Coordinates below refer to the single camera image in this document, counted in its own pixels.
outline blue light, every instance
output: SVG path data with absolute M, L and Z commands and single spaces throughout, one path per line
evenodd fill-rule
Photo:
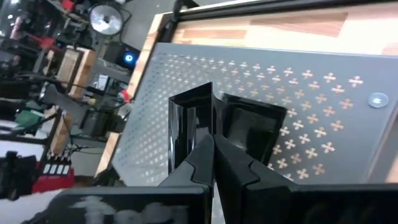
M 135 58 L 132 53 L 125 53 L 123 59 L 124 59 L 124 62 L 126 62 L 128 64 L 133 64 L 135 62 Z

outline wooden plank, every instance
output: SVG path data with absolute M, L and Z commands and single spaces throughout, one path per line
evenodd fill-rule
M 76 64 L 78 53 L 73 50 L 67 50 L 57 75 L 58 80 L 68 83 L 71 79 L 73 68 L 75 68 L 75 65 L 78 66 L 77 74 L 73 81 L 73 84 L 77 86 L 73 86 L 69 92 L 69 95 L 74 98 L 81 98 L 83 96 L 84 89 L 78 86 L 86 86 L 90 77 L 90 69 L 94 65 L 96 59 L 94 51 L 82 48 L 78 48 L 78 50 L 83 52 L 80 64 Z M 50 150 L 54 154 L 60 154 L 67 145 L 72 122 L 73 117 L 69 113 L 63 116 L 63 119 L 59 122 L 50 146 Z
M 162 18 L 163 14 L 155 15 L 154 20 L 152 21 L 152 25 L 149 28 L 148 36 L 144 42 L 144 46 L 142 47 L 136 68 L 132 73 L 130 84 L 127 89 L 127 93 L 129 94 L 130 98 L 134 97 L 134 95 L 136 94 L 138 84 L 142 78 L 142 75 L 145 72 L 144 70 L 147 61 L 149 59 L 150 53 L 152 52 L 152 49 L 154 48 L 156 38 L 159 34 L 158 28 L 160 26 L 160 23 L 162 22 Z
M 43 68 L 44 75 L 48 74 L 49 68 L 50 68 L 50 64 L 51 64 L 51 61 L 54 58 L 54 55 L 55 55 L 55 52 L 53 50 L 49 50 L 49 52 L 48 52 L 48 54 L 46 56 L 46 59 L 49 61 L 49 64 L 46 67 Z
M 187 9 L 250 2 L 238 0 Z M 154 46 L 162 14 L 156 15 L 143 54 L 131 78 L 129 95 L 136 94 Z M 350 54 L 398 55 L 398 3 L 284 12 L 181 22 L 172 42 L 176 44 L 255 47 Z M 398 160 L 387 181 L 398 182 Z
M 101 160 L 99 161 L 97 171 L 95 172 L 95 176 L 97 176 L 100 172 L 104 171 L 112 158 L 113 151 L 115 150 L 118 139 L 120 137 L 119 133 L 111 133 L 108 138 L 108 142 L 106 142 L 104 153 L 102 154 Z
M 162 22 L 163 14 L 158 14 L 154 17 L 154 20 L 152 21 L 152 25 L 150 26 L 147 38 L 144 42 L 144 46 L 141 50 L 141 54 L 138 58 L 136 68 L 134 69 L 134 72 L 132 73 L 129 87 L 127 89 L 127 93 L 129 94 L 130 98 L 134 97 L 136 94 L 136 90 L 138 87 L 139 82 L 141 81 L 142 75 L 144 74 L 144 70 L 146 67 L 146 63 L 149 59 L 150 53 L 152 52 L 152 49 L 154 48 L 155 45 L 155 40 L 158 36 L 158 28 L 160 26 L 160 23 Z M 118 140 L 119 135 L 118 134 L 110 134 L 108 138 L 108 142 L 106 143 L 106 148 L 103 153 L 103 156 L 98 164 L 97 168 L 97 173 L 101 172 L 104 170 L 104 167 L 106 168 L 110 162 L 112 152 L 114 151 L 114 148 L 116 147 L 116 142 Z

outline silver screw head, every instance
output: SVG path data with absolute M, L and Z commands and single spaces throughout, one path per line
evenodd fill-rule
M 382 108 L 388 104 L 388 96 L 384 93 L 372 93 L 368 99 L 369 106 Z

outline gray metal sheet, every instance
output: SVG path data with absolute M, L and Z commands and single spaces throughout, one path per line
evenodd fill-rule
M 397 57 L 157 44 L 113 165 L 127 185 L 160 183 L 168 98 L 213 82 L 218 98 L 229 93 L 289 109 L 271 169 L 300 184 L 364 182 L 395 118 L 397 64 Z M 370 106 L 373 93 L 385 94 L 387 105 Z

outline black device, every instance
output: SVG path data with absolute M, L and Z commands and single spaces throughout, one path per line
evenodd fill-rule
M 169 98 L 169 173 L 206 134 L 222 134 L 250 156 L 268 164 L 287 109 L 224 94 L 212 82 Z
M 398 184 L 298 185 L 209 134 L 158 187 L 66 190 L 26 223 L 209 224 L 214 173 L 226 224 L 398 221 Z
M 131 47 L 124 42 L 110 42 L 103 59 L 107 62 L 114 63 L 120 67 L 133 71 L 136 67 L 140 50 Z
M 0 158 L 0 199 L 17 200 L 32 193 L 38 178 L 36 162 L 35 156 L 20 157 L 14 151 Z

